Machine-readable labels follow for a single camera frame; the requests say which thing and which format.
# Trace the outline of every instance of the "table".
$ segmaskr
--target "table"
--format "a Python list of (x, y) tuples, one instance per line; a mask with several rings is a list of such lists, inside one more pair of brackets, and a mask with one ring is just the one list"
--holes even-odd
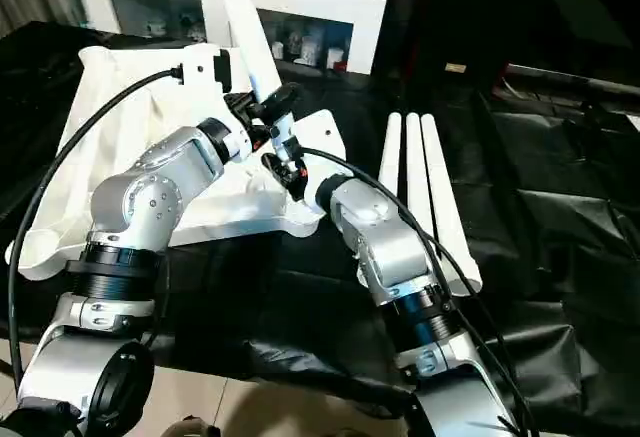
[[(2, 249), (55, 152), (81, 75), (76, 54), (87, 45), (184, 43), (38, 23), (0, 41)], [(394, 82), (285, 64), (279, 70), (305, 87), (297, 114), (332, 110), (348, 160), (369, 172), (377, 170), (391, 110), (432, 111), (483, 296), (541, 430), (640, 431), (635, 128), (608, 115), (466, 89), (413, 107)], [(326, 221), (306, 239), (256, 235), (172, 249), (170, 258), (169, 313), (154, 346), (159, 364), (389, 407), (403, 402), (408, 389), (382, 321)], [(6, 275), (4, 262), (0, 268)], [(63, 275), (22, 283), (24, 339), (38, 339), (68, 284)], [(473, 306), (468, 312), (473, 316)], [(480, 318), (474, 322), (486, 330)], [(6, 335), (4, 304), (0, 329)]]

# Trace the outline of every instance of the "glass cabinet door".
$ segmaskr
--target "glass cabinet door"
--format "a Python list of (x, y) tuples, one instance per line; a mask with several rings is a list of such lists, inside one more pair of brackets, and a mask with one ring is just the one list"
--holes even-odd
[(111, 0), (111, 4), (123, 34), (207, 40), (201, 0)]
[(265, 9), (258, 15), (275, 59), (346, 70), (353, 24)]

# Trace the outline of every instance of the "black cable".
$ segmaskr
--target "black cable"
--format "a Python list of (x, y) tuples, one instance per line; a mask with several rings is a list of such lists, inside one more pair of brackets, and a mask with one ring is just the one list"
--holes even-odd
[(60, 149), (60, 152), (58, 152), (58, 155), (56, 155), (55, 159), (53, 159), (53, 162), (49, 166), (49, 169), (45, 173), (44, 177), (42, 177), (38, 188), (35, 190), (33, 196), (31, 197), (31, 201), (27, 206), (27, 210), (24, 213), (22, 222), (20, 222), (20, 227), (18, 227), (18, 233), (16, 234), (16, 239), (11, 251), (11, 260), (9, 262), (9, 277), (7, 284), (9, 305), (9, 347), (11, 351), (11, 365), (13, 367), (13, 381), (16, 388), (16, 395), (18, 393), (18, 389), (20, 388), (20, 382), (22, 381), (23, 375), (22, 357), (20, 355), (20, 341), (18, 336), (18, 318), (16, 316), (15, 305), (16, 283), (18, 280), (18, 263), (20, 259), (20, 253), (22, 252), (22, 245), (24, 244), (24, 239), (27, 235), (27, 231), (33, 223), (33, 218), (38, 209), (38, 205), (42, 200), (42, 196), (44, 195), (47, 186), (49, 185), (49, 183), (51, 183), (51, 179), (53, 179), (53, 176), (55, 175), (62, 162), (67, 158), (69, 153), (71, 153), (78, 142), (80, 142), (80, 140), (87, 134), (87, 132), (89, 132), (89, 130), (91, 130), (91, 128), (102, 117), (104, 117), (111, 109), (113, 109), (116, 105), (118, 105), (126, 97), (133, 94), (138, 89), (163, 77), (182, 78), (182, 69), (178, 67), (174, 69), (163, 70), (161, 72), (156, 72), (155, 74), (152, 74), (148, 77), (145, 77), (144, 79), (135, 82), (134, 84), (131, 84), (129, 87), (109, 100), (109, 102), (104, 104), (95, 114), (93, 114), (84, 124), (82, 124), (82, 126), (80, 126), (75, 134), (71, 136), (69, 141), (62, 147), (62, 149)]
[(515, 435), (516, 437), (520, 437), (522, 435), (522, 432), (516, 426), (514, 426), (511, 422), (505, 419), (502, 415), (498, 415), (496, 418), (498, 419), (498, 422), (504, 425), (507, 428), (507, 430), (511, 432), (513, 435)]
[[(445, 292), (447, 297), (449, 297), (449, 299), (452, 299), (453, 295), (451, 294), (451, 289), (449, 288), (449, 284), (447, 283), (446, 278), (444, 276), (444, 273), (442, 272), (442, 268), (440, 267), (440, 265), (438, 263), (438, 259), (437, 259), (436, 255), (435, 255), (435, 252), (431, 248), (430, 243), (432, 243), (432, 242), (443, 253), (443, 255), (445, 255), (445, 257), (451, 262), (452, 266), (454, 267), (456, 272), (459, 274), (460, 280), (465, 285), (465, 287), (466, 287), (467, 291), (469, 292), (469, 294), (471, 296), (475, 296), (475, 298), (478, 299), (478, 300), (480, 299), (479, 296), (478, 296), (478, 293), (471, 286), (469, 280), (467, 279), (467, 277), (465, 276), (464, 272), (462, 271), (460, 266), (457, 264), (457, 262), (455, 261), (453, 256), (444, 248), (444, 246), (442, 246), (442, 244), (440, 244), (438, 241), (436, 241), (433, 238), (433, 236), (427, 234), (422, 229), (422, 227), (420, 226), (420, 224), (418, 223), (416, 218), (413, 216), (411, 211), (407, 208), (407, 206), (404, 205), (400, 201), (400, 199), (398, 199), (398, 197), (396, 195), (394, 195), (391, 191), (389, 191), (389, 189), (387, 189), (384, 185), (382, 185), (377, 179), (374, 179), (369, 174), (367, 174), (366, 172), (362, 171), (361, 169), (359, 169), (355, 165), (350, 164), (350, 163), (346, 162), (345, 160), (343, 160), (343, 159), (341, 159), (339, 157), (336, 157), (335, 155), (330, 154), (328, 152), (324, 152), (324, 151), (318, 150), (318, 149), (310, 149), (310, 148), (307, 148), (307, 147), (303, 147), (301, 149), (301, 151), (304, 154), (311, 154), (311, 155), (316, 155), (318, 157), (323, 157), (323, 158), (325, 158), (327, 160), (330, 160), (332, 162), (335, 162), (335, 163), (341, 165), (342, 167), (350, 170), (358, 179), (360, 179), (363, 182), (365, 182), (365, 183), (371, 185), (372, 187), (376, 188), (385, 197), (387, 197), (389, 200), (391, 200), (398, 207), (398, 210), (399, 210), (400, 214), (402, 215), (404, 220), (407, 222), (407, 224), (410, 225), (418, 233), (418, 236), (420, 237), (420, 240), (423, 243), (423, 246), (424, 246), (424, 248), (425, 248), (425, 250), (426, 250), (426, 252), (427, 252), (427, 254), (429, 256), (429, 259), (432, 262), (434, 275), (436, 277), (436, 280), (438, 281), (438, 283), (442, 287), (442, 290)], [(482, 306), (482, 308), (484, 308), (484, 310), (486, 311), (487, 315), (489, 315), (489, 318), (490, 318), (490, 314), (489, 314), (488, 310), (486, 309), (486, 307)], [(469, 333), (471, 334), (472, 338), (478, 342), (478, 345), (483, 349), (483, 351), (487, 355), (490, 356), (490, 360), (492, 361), (492, 364), (494, 364), (494, 366), (495, 366), (496, 370), (498, 371), (498, 373), (500, 374), (500, 376), (504, 379), (505, 383), (509, 386), (509, 389), (511, 390), (511, 392), (513, 393), (514, 398), (516, 399), (516, 405), (518, 405), (522, 409), (524, 415), (526, 416), (526, 420), (527, 420), (526, 424), (527, 424), (527, 427), (529, 428), (529, 430), (531, 431), (531, 434), (534, 437), (539, 437), (540, 434), (539, 434), (539, 432), (538, 432), (538, 430), (536, 428), (536, 424), (535, 424), (533, 415), (531, 413), (531, 410), (529, 409), (529, 405), (527, 404), (527, 401), (525, 400), (524, 396), (520, 392), (520, 389), (518, 388), (518, 385), (516, 384), (514, 379), (511, 378), (511, 376), (509, 375), (509, 372), (506, 371), (505, 368), (502, 366), (502, 364), (500, 363), (500, 360), (498, 360), (498, 358), (495, 356), (493, 351), (484, 342), (484, 339), (482, 339), (482, 336), (480, 335), (480, 333), (473, 327), (473, 325), (471, 325), (469, 320), (464, 316), (462, 311), (460, 309), (456, 309), (456, 310), (457, 310), (457, 313), (460, 316), (460, 320), (462, 321), (462, 323), (465, 326), (465, 328), (469, 331)], [(498, 343), (500, 345), (504, 346), (504, 339), (500, 335), (500, 332), (498, 332), (497, 329), (495, 329), (495, 333), (496, 333), (496, 337), (498, 339)]]
[[(487, 309), (487, 306), (484, 304), (484, 302), (482, 301), (482, 299), (480, 298), (476, 290), (472, 287), (471, 283), (469, 282), (469, 279), (466, 277), (466, 275), (464, 275), (462, 268), (460, 267), (458, 262), (456, 262), (456, 260), (453, 258), (451, 253), (447, 250), (447, 248), (444, 245), (442, 245), (440, 242), (438, 242), (438, 240), (436, 240), (432, 235), (426, 234), (426, 236), (429, 242), (433, 243), (433, 245), (436, 246), (438, 251), (442, 255), (444, 255), (444, 257), (449, 261), (449, 263), (453, 267), (453, 270), (455, 270), (455, 272), (460, 277), (460, 281), (463, 283), (463, 285), (467, 289), (467, 292), (469, 292), (469, 295), (478, 303), (478, 307), (480, 308), (482, 315), (484, 316), (484, 318), (487, 320), (487, 323), (489, 324), (491, 333), (496, 337), (496, 340), (498, 341), (498, 347), (501, 349), (502, 353), (504, 354), (504, 360), (507, 367), (507, 371), (509, 372), (509, 377), (511, 377), (511, 380), (513, 380), (517, 384), (518, 374), (516, 373), (515, 367), (513, 366), (513, 359), (511, 357), (511, 354), (509, 353), (509, 350), (507, 349), (507, 343), (505, 342), (502, 334), (498, 331), (498, 326), (496, 325), (495, 320), (493, 320), (493, 317), (491, 316), (489, 309)], [(519, 424), (522, 424), (521, 415), (516, 414), (516, 420), (518, 421)]]
[(74, 425), (69, 430), (73, 434), (73, 437), (83, 437), (82, 432), (80, 432), (80, 429), (77, 426)]
[(160, 315), (156, 319), (156, 322), (153, 326), (153, 330), (149, 335), (149, 338), (144, 343), (144, 346), (147, 349), (150, 349), (153, 345), (153, 342), (158, 337), (160, 333), (160, 326), (162, 322), (164, 322), (167, 317), (167, 309), (169, 308), (169, 298), (171, 296), (171, 261), (169, 259), (169, 252), (164, 256), (164, 300), (162, 301), (162, 310), (160, 311)]

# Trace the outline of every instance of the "white pole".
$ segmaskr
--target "white pole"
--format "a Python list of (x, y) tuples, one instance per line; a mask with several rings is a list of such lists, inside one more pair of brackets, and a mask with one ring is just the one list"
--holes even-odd
[(398, 194), (398, 172), (400, 167), (400, 133), (402, 116), (392, 112), (387, 121), (387, 135), (382, 149), (382, 161), (378, 180), (392, 193)]
[[(482, 278), (476, 261), (471, 257), (467, 239), (462, 229), (462, 222), (460, 221), (458, 206), (451, 188), (449, 172), (447, 172), (447, 165), (442, 153), (435, 120), (431, 114), (423, 115), (421, 120), (424, 151), (431, 183), (431, 196), (433, 197), (433, 208), (438, 228), (438, 242), (449, 251), (462, 268), (467, 279), (469, 279), (473, 289), (479, 292), (482, 289)], [(469, 295), (459, 276), (449, 266), (449, 262), (444, 258), (441, 261), (443, 268), (446, 269), (445, 276), (450, 282), (453, 294), (457, 296)]]
[[(264, 35), (258, 12), (251, 0), (222, 0), (227, 11), (229, 23), (235, 41), (240, 48), (251, 86), (259, 102), (264, 101), (275, 92), (282, 82), (271, 56), (269, 43)], [(272, 139), (276, 153), (283, 141), (293, 132), (293, 115), (287, 114), (276, 122), (280, 131), (278, 137)]]
[(407, 115), (407, 203), (424, 231), (433, 235), (431, 197), (424, 162), (420, 118), (413, 112)]

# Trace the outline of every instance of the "cable connector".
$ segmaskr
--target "cable connector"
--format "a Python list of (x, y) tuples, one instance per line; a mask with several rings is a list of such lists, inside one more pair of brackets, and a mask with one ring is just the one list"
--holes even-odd
[(182, 64), (170, 69), (169, 75), (174, 79), (178, 79), (180, 81), (180, 85), (184, 84), (184, 71), (182, 70)]

